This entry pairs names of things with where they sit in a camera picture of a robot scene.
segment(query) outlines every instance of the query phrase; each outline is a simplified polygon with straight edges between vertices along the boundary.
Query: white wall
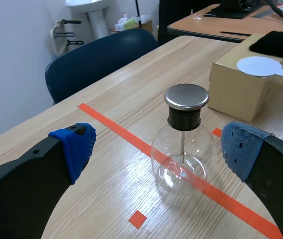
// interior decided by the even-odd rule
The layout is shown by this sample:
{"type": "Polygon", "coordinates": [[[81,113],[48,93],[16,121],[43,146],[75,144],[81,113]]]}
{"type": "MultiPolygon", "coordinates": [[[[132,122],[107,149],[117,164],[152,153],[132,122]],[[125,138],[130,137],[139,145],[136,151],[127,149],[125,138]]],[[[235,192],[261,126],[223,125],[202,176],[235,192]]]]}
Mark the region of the white wall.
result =
{"type": "MultiPolygon", "coordinates": [[[[139,0],[141,14],[156,19],[158,2],[139,0]]],[[[135,1],[114,0],[105,11],[109,27],[123,12],[135,15],[135,1]]],[[[0,0],[0,134],[52,106],[44,73],[52,56],[49,31],[59,19],[81,20],[72,29],[76,38],[93,39],[85,14],[70,13],[64,0],[0,0]]]]}

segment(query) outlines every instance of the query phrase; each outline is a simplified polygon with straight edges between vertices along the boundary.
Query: orange tape line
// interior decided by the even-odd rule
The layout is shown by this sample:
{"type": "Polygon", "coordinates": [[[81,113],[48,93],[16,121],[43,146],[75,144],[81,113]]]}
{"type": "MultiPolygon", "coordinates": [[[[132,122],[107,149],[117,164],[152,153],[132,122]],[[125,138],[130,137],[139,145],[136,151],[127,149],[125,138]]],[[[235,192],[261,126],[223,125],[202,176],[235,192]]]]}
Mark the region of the orange tape line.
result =
{"type": "MultiPolygon", "coordinates": [[[[112,122],[110,119],[106,118],[93,108],[89,107],[85,103],[81,103],[78,106],[82,111],[89,114],[91,117],[99,121],[101,124],[109,128],[115,134],[126,140],[135,148],[139,149],[141,152],[146,154],[147,156],[151,157],[151,146],[145,143],[144,141],[140,140],[133,134],[129,133],[124,128],[120,127],[116,123],[112,122]]],[[[278,227],[273,223],[269,222],[265,218],[261,217],[259,214],[255,213],[251,209],[247,208],[243,204],[239,203],[232,197],[228,196],[218,188],[212,186],[211,184],[207,183],[206,181],[198,178],[193,173],[187,172],[187,169],[178,166],[172,159],[168,156],[162,154],[158,150],[154,152],[155,157],[158,158],[158,162],[162,165],[169,168],[174,173],[178,173],[180,171],[186,170],[187,175],[190,176],[190,179],[185,178],[194,188],[198,188],[204,186],[206,187],[203,191],[207,197],[218,203],[220,206],[240,218],[242,221],[246,222],[254,229],[261,232],[263,235],[270,239],[283,239],[278,227]]]]}
{"type": "Polygon", "coordinates": [[[146,221],[147,217],[140,211],[136,210],[134,214],[128,219],[128,221],[137,229],[139,229],[146,221]]]}
{"type": "Polygon", "coordinates": [[[217,136],[217,137],[221,138],[221,136],[222,136],[222,130],[216,128],[214,131],[212,131],[212,134],[213,134],[214,136],[217,136]]]}

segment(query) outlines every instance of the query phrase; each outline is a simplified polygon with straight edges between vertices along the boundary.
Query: wood grain surface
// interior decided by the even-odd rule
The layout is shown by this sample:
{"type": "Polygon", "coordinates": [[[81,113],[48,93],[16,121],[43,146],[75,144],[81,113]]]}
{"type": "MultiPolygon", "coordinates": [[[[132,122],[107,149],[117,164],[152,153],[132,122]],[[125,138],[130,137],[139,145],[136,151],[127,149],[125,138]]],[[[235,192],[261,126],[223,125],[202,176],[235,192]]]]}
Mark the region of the wood grain surface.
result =
{"type": "MultiPolygon", "coordinates": [[[[1,165],[19,158],[51,131],[77,122],[97,130],[93,156],[57,204],[43,239],[266,238],[201,193],[175,196],[161,189],[149,157],[77,108],[86,103],[151,144],[167,123],[165,90],[178,83],[208,89],[212,62],[233,46],[179,37],[0,136],[1,165]],[[128,222],[136,210],[148,217],[140,229],[128,222]]],[[[201,118],[209,131],[238,121],[208,107],[201,118]]],[[[283,140],[283,89],[253,125],[283,140]]],[[[272,222],[259,199],[225,164],[220,139],[215,141],[218,170],[212,184],[272,222]]]]}
{"type": "Polygon", "coordinates": [[[257,15],[270,9],[269,6],[263,6],[251,15],[244,19],[227,19],[215,17],[203,17],[204,14],[211,11],[218,4],[211,5],[194,15],[190,15],[180,21],[177,21],[169,26],[174,32],[180,31],[178,35],[188,35],[192,33],[200,33],[210,36],[220,36],[236,39],[246,39],[246,36],[222,34],[220,32],[235,32],[243,34],[267,34],[270,31],[283,31],[283,19],[278,15],[271,14],[263,18],[254,18],[257,15]]]}

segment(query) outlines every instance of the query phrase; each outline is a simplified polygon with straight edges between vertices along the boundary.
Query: blue rubber gripper pad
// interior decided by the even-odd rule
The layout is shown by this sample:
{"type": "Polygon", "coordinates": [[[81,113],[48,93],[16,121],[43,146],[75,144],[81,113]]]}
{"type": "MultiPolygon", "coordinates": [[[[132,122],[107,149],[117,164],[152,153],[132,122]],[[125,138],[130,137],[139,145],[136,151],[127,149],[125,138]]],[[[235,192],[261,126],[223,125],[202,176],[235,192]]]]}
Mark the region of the blue rubber gripper pad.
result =
{"type": "Polygon", "coordinates": [[[265,139],[272,134],[242,123],[224,127],[221,150],[228,167],[245,182],[265,139]]]}
{"type": "Polygon", "coordinates": [[[72,131],[59,129],[48,135],[62,142],[64,158],[72,185],[75,184],[75,181],[81,175],[85,163],[91,157],[96,141],[96,132],[93,127],[87,123],[77,123],[75,125],[85,126],[85,133],[77,135],[72,131]]]}

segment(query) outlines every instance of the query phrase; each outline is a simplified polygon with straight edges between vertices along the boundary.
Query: chair backrest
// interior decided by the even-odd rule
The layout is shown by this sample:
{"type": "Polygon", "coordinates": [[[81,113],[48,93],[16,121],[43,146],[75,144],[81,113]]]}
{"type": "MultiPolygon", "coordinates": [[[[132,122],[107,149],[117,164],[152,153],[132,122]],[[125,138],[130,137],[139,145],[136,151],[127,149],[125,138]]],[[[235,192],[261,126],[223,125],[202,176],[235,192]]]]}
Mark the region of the chair backrest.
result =
{"type": "Polygon", "coordinates": [[[95,40],[52,61],[45,73],[47,87],[58,103],[157,47],[154,36],[143,29],[95,40]]]}

